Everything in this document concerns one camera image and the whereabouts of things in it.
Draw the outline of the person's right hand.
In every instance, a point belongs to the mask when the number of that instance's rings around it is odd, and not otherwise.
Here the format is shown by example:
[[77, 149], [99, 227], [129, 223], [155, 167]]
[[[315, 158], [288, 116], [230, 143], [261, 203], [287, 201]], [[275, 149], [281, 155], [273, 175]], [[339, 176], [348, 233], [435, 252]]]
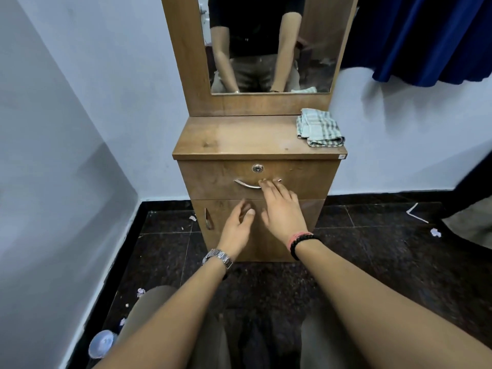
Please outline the person's right hand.
[[268, 210], [270, 227], [267, 228], [280, 242], [286, 246], [288, 238], [297, 232], [308, 231], [300, 207], [290, 207], [288, 190], [285, 188], [285, 201], [268, 200], [268, 180], [259, 181]]

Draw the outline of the person's left hand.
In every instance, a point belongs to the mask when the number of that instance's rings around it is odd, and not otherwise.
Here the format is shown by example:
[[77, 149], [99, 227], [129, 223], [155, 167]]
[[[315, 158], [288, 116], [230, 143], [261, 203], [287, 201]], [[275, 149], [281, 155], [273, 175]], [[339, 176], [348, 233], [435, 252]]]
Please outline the person's left hand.
[[217, 249], [225, 252], [233, 262], [237, 260], [249, 241], [250, 231], [240, 229], [243, 215], [248, 209], [252, 209], [252, 207], [244, 199], [237, 204], [227, 218], [218, 242]]

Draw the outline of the curved silver drawer handle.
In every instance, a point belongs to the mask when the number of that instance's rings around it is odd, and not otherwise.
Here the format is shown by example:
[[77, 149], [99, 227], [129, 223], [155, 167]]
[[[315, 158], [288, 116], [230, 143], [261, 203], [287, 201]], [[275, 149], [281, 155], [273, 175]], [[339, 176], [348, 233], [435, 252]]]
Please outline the curved silver drawer handle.
[[[248, 189], [253, 189], [253, 190], [259, 190], [259, 189], [262, 189], [262, 188], [261, 188], [261, 186], [259, 186], [259, 185], [251, 185], [251, 184], [249, 184], [249, 183], [245, 183], [245, 182], [243, 182], [243, 181], [241, 181], [241, 180], [239, 180], [239, 179], [234, 179], [233, 181], [234, 181], [236, 184], [238, 184], [239, 186], [243, 186], [243, 187], [248, 188]], [[275, 182], [275, 181], [277, 181], [277, 182], [282, 182], [282, 179], [273, 179], [273, 182]]]

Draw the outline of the person's left forearm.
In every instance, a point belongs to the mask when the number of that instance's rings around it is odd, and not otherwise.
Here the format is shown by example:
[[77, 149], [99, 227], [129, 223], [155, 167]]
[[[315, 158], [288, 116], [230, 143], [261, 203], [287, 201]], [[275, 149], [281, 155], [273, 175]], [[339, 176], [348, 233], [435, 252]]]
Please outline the person's left forearm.
[[94, 369], [184, 369], [208, 305], [226, 273], [212, 257], [127, 340]]

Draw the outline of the person's right forearm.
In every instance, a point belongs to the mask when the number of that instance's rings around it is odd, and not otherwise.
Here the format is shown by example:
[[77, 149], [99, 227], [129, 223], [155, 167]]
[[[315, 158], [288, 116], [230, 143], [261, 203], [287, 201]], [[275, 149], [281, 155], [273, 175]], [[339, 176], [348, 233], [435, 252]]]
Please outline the person's right forearm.
[[333, 304], [362, 354], [378, 369], [492, 369], [492, 350], [397, 293], [319, 240], [295, 254]]

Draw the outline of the wooden drawer front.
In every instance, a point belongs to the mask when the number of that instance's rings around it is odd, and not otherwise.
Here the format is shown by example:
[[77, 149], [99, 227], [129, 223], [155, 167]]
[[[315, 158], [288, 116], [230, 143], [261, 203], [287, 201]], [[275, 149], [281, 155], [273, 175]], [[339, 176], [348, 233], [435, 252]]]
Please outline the wooden drawer front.
[[[254, 173], [255, 164], [264, 166]], [[259, 180], [282, 179], [300, 200], [325, 199], [340, 165], [336, 160], [180, 160], [178, 165], [191, 200], [262, 199], [261, 189], [239, 186], [233, 180], [258, 185]]]

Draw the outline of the wooden cabinet door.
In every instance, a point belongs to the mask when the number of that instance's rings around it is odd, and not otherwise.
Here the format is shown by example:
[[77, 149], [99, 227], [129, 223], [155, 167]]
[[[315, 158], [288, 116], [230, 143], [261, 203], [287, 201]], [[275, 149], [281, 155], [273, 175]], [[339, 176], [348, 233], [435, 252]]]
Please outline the wooden cabinet door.
[[[192, 200], [192, 206], [208, 250], [216, 248], [221, 237], [222, 229], [231, 211], [240, 200]], [[247, 200], [255, 210], [256, 215], [251, 226], [249, 241], [237, 258], [237, 262], [293, 262], [286, 246], [278, 241], [265, 227], [261, 212], [266, 209], [264, 200]], [[300, 200], [300, 207], [306, 225], [313, 231], [325, 201]], [[204, 208], [209, 210], [214, 230], [207, 230], [204, 217]]]

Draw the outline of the pink wrist band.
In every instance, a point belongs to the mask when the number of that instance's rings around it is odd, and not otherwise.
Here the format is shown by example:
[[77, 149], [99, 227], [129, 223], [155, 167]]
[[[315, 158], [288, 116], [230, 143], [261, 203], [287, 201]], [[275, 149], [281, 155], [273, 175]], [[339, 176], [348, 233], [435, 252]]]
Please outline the pink wrist band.
[[305, 237], [310, 238], [310, 236], [312, 236], [312, 235], [313, 234], [309, 231], [300, 231], [300, 232], [294, 233], [288, 238], [288, 240], [286, 242], [286, 248], [292, 254], [293, 252], [295, 252], [295, 250], [293, 248], [295, 248], [297, 243], [304, 241]]

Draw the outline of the silver metal wristwatch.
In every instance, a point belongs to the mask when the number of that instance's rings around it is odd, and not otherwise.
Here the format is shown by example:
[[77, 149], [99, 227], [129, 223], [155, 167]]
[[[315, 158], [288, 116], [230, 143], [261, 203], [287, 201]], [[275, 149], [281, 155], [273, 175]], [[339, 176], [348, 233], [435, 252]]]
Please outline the silver metal wristwatch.
[[211, 258], [217, 258], [220, 261], [222, 261], [222, 263], [224, 264], [224, 266], [225, 266], [225, 268], [226, 268], [227, 271], [233, 265], [233, 261], [231, 260], [231, 258], [225, 252], [223, 252], [220, 249], [211, 249], [206, 254], [206, 256], [203, 258], [203, 260], [202, 260], [202, 266], [205, 265], [206, 262], [208, 260], [210, 260]]

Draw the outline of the wooden dressing table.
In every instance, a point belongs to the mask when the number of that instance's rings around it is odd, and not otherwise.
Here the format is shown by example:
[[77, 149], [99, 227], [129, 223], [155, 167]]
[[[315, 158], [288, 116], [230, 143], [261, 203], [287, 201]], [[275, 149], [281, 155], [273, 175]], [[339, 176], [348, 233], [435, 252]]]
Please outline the wooden dressing table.
[[327, 111], [330, 93], [212, 94], [198, 0], [162, 0], [189, 118], [173, 151], [180, 160], [336, 160], [345, 147], [297, 138], [302, 109]]

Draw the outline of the folded checked cloth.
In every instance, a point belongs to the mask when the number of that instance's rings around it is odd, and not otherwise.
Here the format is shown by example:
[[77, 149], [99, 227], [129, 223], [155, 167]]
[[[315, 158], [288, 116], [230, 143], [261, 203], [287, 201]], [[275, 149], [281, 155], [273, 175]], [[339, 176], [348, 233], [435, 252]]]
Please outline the folded checked cloth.
[[345, 137], [328, 111], [302, 109], [296, 119], [296, 126], [297, 138], [305, 140], [310, 147], [344, 146]]

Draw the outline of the white paper strip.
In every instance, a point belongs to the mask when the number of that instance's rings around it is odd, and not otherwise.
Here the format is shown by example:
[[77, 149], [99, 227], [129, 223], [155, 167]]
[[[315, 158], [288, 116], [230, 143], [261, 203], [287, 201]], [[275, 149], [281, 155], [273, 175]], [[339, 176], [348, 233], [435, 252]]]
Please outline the white paper strip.
[[425, 220], [424, 218], [421, 218], [421, 217], [419, 217], [419, 216], [417, 216], [417, 215], [415, 215], [415, 214], [413, 213], [413, 211], [414, 211], [414, 210], [415, 210], [415, 208], [418, 206], [418, 204], [419, 204], [419, 203], [415, 203], [415, 204], [414, 204], [411, 208], [409, 208], [409, 209], [406, 211], [406, 214], [407, 214], [407, 215], [409, 215], [410, 217], [412, 217], [412, 218], [414, 218], [414, 219], [418, 220], [418, 221], [421, 221], [421, 222], [423, 222], [423, 223], [425, 223], [425, 224], [429, 224], [429, 222], [428, 222], [427, 220]]

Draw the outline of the beige fabric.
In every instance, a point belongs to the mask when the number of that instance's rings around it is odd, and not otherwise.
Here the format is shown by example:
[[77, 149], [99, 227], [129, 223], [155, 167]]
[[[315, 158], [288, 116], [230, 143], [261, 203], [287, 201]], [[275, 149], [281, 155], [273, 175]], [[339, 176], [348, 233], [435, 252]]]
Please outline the beige fabric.
[[442, 221], [460, 238], [492, 250], [492, 195]]

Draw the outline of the dark furniture edge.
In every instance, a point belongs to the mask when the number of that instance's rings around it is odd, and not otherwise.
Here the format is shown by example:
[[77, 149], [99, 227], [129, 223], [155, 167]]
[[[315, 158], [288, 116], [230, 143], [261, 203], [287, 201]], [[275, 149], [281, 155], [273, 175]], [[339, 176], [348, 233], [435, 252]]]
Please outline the dark furniture edge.
[[492, 195], [492, 150], [442, 201], [442, 216], [447, 218]]

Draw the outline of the round clear plastic lid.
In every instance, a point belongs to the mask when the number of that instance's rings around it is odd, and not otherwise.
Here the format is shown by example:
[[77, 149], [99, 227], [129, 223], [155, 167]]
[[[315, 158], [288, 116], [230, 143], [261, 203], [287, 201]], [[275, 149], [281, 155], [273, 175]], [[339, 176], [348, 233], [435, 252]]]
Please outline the round clear plastic lid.
[[103, 359], [115, 345], [117, 339], [118, 334], [111, 330], [102, 330], [97, 333], [89, 343], [88, 354], [90, 359]]

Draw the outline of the dark blue curtain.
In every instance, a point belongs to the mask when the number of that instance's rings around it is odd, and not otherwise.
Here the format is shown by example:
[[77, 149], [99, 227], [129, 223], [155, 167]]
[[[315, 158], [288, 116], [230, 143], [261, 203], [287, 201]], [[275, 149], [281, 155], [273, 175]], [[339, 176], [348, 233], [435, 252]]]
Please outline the dark blue curtain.
[[492, 0], [359, 0], [341, 68], [460, 85], [492, 74]]

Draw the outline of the rectangular wall mirror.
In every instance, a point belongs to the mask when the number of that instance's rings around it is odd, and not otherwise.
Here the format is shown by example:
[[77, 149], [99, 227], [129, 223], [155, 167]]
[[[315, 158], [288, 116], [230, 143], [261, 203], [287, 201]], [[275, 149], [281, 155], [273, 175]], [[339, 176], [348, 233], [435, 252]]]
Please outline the rectangular wall mirror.
[[211, 93], [330, 93], [357, 2], [198, 0]]

